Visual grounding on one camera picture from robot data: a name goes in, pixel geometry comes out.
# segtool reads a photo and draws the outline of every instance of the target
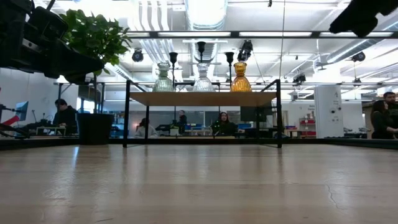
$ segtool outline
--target black planter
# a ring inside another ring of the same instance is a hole
[[[113,115],[110,114],[76,114],[80,144],[103,145],[109,141]]]

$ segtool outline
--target clear glass vase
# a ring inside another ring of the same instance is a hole
[[[167,77],[170,64],[168,62],[161,62],[158,63],[157,66],[159,67],[159,78],[156,80],[155,86],[152,91],[174,91],[173,82]]]
[[[210,79],[207,78],[208,69],[209,67],[206,63],[198,64],[199,78],[195,81],[195,84],[193,85],[193,91],[199,91],[199,92],[214,91]]]
[[[249,80],[244,76],[244,72],[246,71],[246,63],[238,62],[234,64],[236,78],[234,82],[232,82],[231,91],[233,92],[251,92],[251,85]]]

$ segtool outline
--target potted plant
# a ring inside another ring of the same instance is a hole
[[[60,15],[68,24],[69,29],[64,35],[65,42],[79,53],[100,59],[104,64],[119,64],[119,55],[126,53],[131,40],[126,35],[128,28],[123,29],[118,21],[107,21],[104,16],[85,16],[82,10],[68,10],[66,15]],[[76,115],[79,138],[81,144],[107,144],[113,116],[110,114],[98,114],[96,87],[97,76],[102,72],[109,74],[104,68],[93,72],[95,89],[95,108],[93,114],[79,113]]]

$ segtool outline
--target white pillar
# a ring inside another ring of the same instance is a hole
[[[317,138],[344,136],[340,86],[315,87],[315,111]]]

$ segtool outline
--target storage shelf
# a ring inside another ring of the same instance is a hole
[[[134,92],[130,97],[146,106],[263,106],[275,92]]]

